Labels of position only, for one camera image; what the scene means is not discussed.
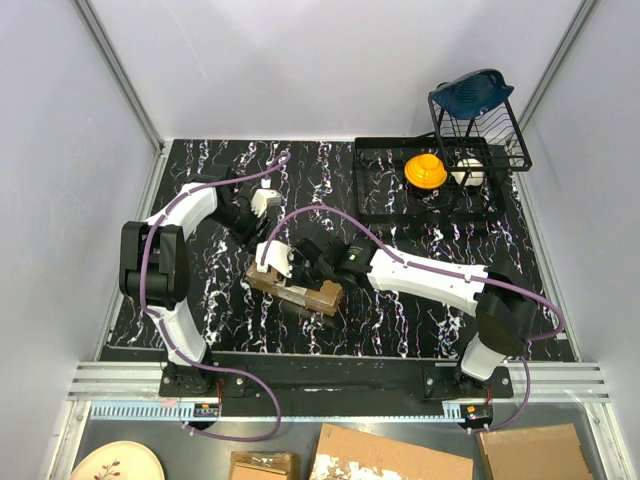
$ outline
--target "plate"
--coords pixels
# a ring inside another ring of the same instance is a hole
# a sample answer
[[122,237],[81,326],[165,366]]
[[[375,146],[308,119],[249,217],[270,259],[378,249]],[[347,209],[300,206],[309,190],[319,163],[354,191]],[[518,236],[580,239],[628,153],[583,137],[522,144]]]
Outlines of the plate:
[[113,442],[91,452],[69,480],[164,480],[158,457],[136,442]]

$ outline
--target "brown box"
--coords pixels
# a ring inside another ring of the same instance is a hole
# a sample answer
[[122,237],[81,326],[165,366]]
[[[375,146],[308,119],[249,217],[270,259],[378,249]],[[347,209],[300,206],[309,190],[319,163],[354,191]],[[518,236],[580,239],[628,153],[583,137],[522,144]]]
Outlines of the brown box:
[[338,305],[342,300],[343,290],[337,283],[326,280],[319,291],[287,287],[284,281],[278,278],[276,270],[271,268],[269,273],[260,273],[255,262],[247,270],[247,281],[253,288],[332,317],[338,311]]
[[478,435],[489,480],[592,480],[573,425]]
[[311,480],[471,480],[473,460],[324,424]]
[[295,453],[231,452],[230,480],[299,480]]

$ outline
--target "black dish rack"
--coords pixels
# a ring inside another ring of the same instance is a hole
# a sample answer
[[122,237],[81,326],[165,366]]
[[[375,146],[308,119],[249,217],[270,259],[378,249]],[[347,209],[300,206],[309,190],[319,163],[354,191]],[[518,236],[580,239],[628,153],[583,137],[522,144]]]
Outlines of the black dish rack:
[[[495,222],[506,211],[504,189],[512,172],[531,168],[531,157],[509,101],[470,120],[453,118],[429,95],[435,131],[418,137],[359,137],[353,150],[356,212],[368,225]],[[447,180],[423,190],[405,178],[415,155],[433,153],[444,163]],[[482,165],[458,166],[475,158]],[[464,172],[460,184],[453,172]],[[472,172],[483,172],[477,187],[465,187]]]

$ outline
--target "wall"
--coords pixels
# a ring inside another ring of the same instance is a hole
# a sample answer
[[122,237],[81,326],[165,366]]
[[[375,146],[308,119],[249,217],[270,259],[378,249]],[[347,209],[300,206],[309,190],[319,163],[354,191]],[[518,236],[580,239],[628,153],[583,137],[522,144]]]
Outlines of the wall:
[[93,0],[165,138],[431,129],[427,94],[500,69],[517,111],[579,0]]
[[640,3],[601,2],[525,132],[526,174],[580,350],[640,473]]
[[153,154],[68,0],[4,0],[0,58],[0,476],[31,479]]

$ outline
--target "marble tabletop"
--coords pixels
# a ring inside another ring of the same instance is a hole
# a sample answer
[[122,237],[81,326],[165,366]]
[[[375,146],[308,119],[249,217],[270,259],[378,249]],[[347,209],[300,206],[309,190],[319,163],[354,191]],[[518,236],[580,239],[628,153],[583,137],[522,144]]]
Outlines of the marble tabletop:
[[[291,161],[271,177],[272,188],[283,197],[279,219],[313,204],[354,214],[352,149],[351,142],[175,140],[152,210],[166,205],[192,173],[207,174],[214,164],[232,165],[239,176],[257,173],[288,150]],[[382,159],[389,155],[381,152]],[[244,184],[239,195],[250,198],[257,186],[258,182]],[[507,255],[535,291],[544,293],[518,192],[511,182],[506,190],[507,212],[499,221],[425,225],[419,237],[402,235],[408,225],[398,224],[388,229],[387,243],[408,253],[463,264],[488,264],[498,254]],[[381,201],[388,202],[389,193],[382,195]],[[293,219],[279,238],[295,242],[310,222],[320,222],[347,241],[355,233],[341,218],[313,212]],[[212,220],[200,225],[188,245],[192,272],[188,301],[214,351],[455,359],[476,331],[473,317],[408,294],[351,290],[332,318],[253,290],[244,276],[253,256],[238,250],[226,230]],[[551,328],[551,314],[539,309],[532,332]],[[117,352],[119,359],[135,360],[132,352],[162,346],[153,323],[125,298],[104,349],[110,350],[109,358]],[[533,360],[573,360],[567,340],[536,342],[530,354]]]

